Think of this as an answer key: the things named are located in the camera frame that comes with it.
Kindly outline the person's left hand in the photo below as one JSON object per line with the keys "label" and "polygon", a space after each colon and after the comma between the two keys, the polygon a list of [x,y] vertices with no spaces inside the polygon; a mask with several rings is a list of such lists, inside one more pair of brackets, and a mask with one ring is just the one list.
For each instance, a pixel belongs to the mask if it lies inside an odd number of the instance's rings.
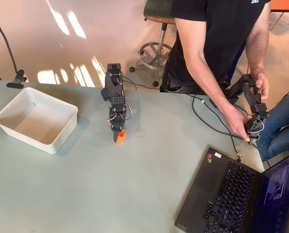
{"label": "person's left hand", "polygon": [[253,75],[256,81],[256,87],[260,90],[262,99],[267,99],[269,95],[269,81],[264,73],[264,70],[257,68],[253,71]]}

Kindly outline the person's right hand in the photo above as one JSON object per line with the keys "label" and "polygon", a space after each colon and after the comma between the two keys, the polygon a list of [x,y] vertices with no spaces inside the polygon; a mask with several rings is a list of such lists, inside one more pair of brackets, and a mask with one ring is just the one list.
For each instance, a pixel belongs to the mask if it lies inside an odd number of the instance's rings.
{"label": "person's right hand", "polygon": [[248,118],[242,112],[231,106],[230,109],[226,111],[225,118],[234,133],[240,135],[244,141],[250,141],[250,137],[244,127]]}

